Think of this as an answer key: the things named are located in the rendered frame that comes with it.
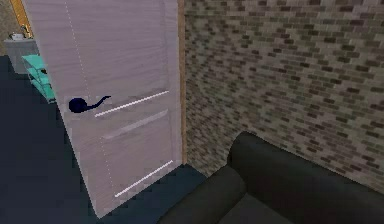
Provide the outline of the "grey cabinet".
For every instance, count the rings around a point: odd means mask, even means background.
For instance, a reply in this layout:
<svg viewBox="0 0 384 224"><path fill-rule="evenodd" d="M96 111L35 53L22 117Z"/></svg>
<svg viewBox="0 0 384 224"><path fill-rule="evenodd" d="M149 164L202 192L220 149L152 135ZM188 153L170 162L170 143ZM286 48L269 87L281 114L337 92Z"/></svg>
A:
<svg viewBox="0 0 384 224"><path fill-rule="evenodd" d="M6 39L4 41L6 53L11 61L14 72L17 74L26 74L22 57L27 55L36 55L39 53L34 39L25 39L14 41Z"/></svg>

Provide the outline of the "pale wooden room door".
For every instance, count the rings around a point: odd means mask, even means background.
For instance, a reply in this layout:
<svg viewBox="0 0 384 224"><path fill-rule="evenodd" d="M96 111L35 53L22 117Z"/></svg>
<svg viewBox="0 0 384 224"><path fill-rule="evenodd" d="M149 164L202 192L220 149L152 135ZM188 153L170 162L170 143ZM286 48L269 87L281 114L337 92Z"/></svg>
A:
<svg viewBox="0 0 384 224"><path fill-rule="evenodd" d="M22 0L92 207L182 162L177 0ZM69 101L92 110L73 113Z"/></svg>

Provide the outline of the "dark grey sofa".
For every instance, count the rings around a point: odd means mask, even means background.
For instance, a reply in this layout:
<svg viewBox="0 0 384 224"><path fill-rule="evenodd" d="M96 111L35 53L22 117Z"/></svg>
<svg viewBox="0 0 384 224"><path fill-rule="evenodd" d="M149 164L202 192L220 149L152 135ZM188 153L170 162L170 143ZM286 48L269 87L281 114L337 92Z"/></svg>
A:
<svg viewBox="0 0 384 224"><path fill-rule="evenodd" d="M156 224L384 224L384 195L242 132Z"/></svg>

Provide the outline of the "turquoise shelf unit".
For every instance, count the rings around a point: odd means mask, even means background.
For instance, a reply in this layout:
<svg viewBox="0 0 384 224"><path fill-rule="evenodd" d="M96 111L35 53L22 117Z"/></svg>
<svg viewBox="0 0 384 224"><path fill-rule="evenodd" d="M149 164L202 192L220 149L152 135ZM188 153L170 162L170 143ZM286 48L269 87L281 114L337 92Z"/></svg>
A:
<svg viewBox="0 0 384 224"><path fill-rule="evenodd" d="M25 55L22 57L24 67L28 72L31 84L39 91L48 103L55 101L45 64L40 55Z"/></svg>

